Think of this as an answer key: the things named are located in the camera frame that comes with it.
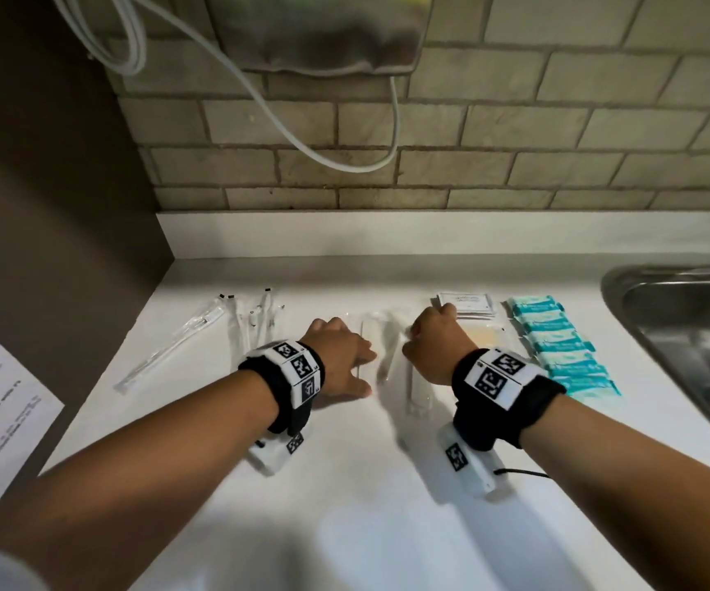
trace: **coiled white cable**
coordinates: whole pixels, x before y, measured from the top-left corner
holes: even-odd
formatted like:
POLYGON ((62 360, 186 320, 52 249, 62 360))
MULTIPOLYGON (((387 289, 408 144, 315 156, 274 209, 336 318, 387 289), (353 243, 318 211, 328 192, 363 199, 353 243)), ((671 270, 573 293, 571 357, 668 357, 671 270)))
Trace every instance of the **coiled white cable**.
POLYGON ((147 10, 157 14, 166 22, 172 24, 177 29, 185 33, 189 38, 192 38, 202 48, 205 48, 211 53, 221 64, 242 83, 242 86, 251 94, 251 97, 259 104, 259 107, 264 111, 268 118, 275 125, 275 128, 286 137, 286 139, 298 148, 300 151, 308 155, 312 160, 318 161, 320 164, 339 170, 340 172, 350 172, 354 174, 362 174, 365 172, 374 172, 380 168, 387 166, 393 158, 396 157, 398 148, 400 118, 399 118, 399 101, 396 93, 396 83, 393 77, 390 77, 390 95, 391 105, 393 106, 393 138, 390 142, 389 153, 380 161, 369 165, 349 165, 340 164, 337 161, 330 160, 323 155, 320 155, 309 146, 304 144, 299 138, 295 137, 291 131, 283 125, 280 119, 273 114, 270 107, 265 102, 261 93, 251 84, 242 70, 238 68, 226 54, 224 54, 217 46, 210 43, 196 29, 174 16, 160 5, 155 4, 152 0, 111 0, 113 7, 117 10, 117 14, 122 20, 124 32, 128 38, 128 55, 124 59, 117 59, 103 46, 101 41, 92 33, 84 12, 81 10, 79 0, 54 0, 62 18, 67 22, 76 37, 81 39, 84 47, 94 58, 99 60, 104 66, 110 68, 124 76, 133 76, 144 68, 147 62, 147 32, 144 29, 144 23, 136 11, 133 3, 142 5, 147 10))

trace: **stack of teal packets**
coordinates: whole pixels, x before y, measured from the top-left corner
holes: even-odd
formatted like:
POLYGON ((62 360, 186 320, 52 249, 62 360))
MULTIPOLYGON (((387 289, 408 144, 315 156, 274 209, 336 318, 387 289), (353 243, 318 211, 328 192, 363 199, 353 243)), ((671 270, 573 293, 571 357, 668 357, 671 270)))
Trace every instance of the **stack of teal packets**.
POLYGON ((538 363, 570 397, 592 404, 620 396, 606 367, 596 359, 593 344, 577 332, 554 298, 514 296, 508 306, 538 363))

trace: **sink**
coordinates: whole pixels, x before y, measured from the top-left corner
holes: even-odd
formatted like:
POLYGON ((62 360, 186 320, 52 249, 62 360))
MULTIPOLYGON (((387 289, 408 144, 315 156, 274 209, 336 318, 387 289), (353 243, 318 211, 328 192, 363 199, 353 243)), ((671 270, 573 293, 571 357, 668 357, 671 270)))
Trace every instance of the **sink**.
POLYGON ((633 267, 602 281, 607 307, 710 421, 710 267, 633 267))

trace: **tile wall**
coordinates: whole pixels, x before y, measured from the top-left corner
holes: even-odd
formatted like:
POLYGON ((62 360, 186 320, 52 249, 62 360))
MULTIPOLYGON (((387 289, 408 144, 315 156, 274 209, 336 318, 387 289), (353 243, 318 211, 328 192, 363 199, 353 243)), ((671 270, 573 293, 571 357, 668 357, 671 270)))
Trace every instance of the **tile wall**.
MULTIPOLYGON (((203 0, 158 1, 214 37, 203 0)), ((363 175, 305 158, 202 48, 147 28, 146 69, 111 80, 166 210, 710 209, 710 0, 435 0, 398 159, 363 175)), ((384 78, 249 78, 331 158, 386 152, 384 78)))

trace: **countertop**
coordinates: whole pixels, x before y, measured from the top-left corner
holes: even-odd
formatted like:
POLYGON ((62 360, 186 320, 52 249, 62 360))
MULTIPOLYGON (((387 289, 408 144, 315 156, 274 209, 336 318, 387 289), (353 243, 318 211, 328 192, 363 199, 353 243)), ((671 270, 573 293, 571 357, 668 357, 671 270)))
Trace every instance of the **countertop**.
MULTIPOLYGON (((419 313, 439 291, 495 300, 550 294, 591 338, 623 393, 608 414, 710 466, 710 424, 607 309, 601 278, 638 264, 710 265, 710 255, 296 257, 176 261, 81 408, 49 466, 230 371, 227 328, 189 340, 125 395, 113 385, 206 300, 272 287, 285 334, 315 317, 355 325, 381 309, 419 313)), ((449 411, 453 397, 438 397, 449 411)), ((449 415, 443 415, 444 421, 449 415)), ((628 591, 650 587, 553 481, 509 475, 494 501, 469 497, 436 450, 440 422, 402 449, 379 395, 315 410, 276 476, 234 469, 134 589, 628 591)), ((537 468, 498 441, 507 467, 537 468)))

